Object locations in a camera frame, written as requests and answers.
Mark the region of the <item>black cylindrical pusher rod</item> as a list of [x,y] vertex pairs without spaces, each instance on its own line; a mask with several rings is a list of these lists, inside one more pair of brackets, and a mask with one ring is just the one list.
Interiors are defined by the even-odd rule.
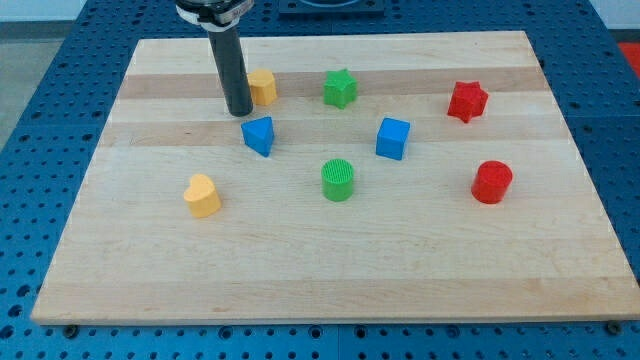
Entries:
[[208,38],[229,113],[235,117],[250,114],[253,101],[237,29],[209,32]]

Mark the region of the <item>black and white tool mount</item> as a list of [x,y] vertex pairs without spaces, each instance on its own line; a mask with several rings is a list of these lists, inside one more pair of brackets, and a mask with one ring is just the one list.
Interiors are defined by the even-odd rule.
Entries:
[[254,6],[254,0],[175,0],[177,14],[208,32],[235,27]]

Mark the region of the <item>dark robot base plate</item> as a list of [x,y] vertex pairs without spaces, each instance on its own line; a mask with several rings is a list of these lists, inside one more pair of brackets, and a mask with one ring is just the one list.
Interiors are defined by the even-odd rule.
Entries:
[[385,0],[279,0],[280,15],[383,14]]

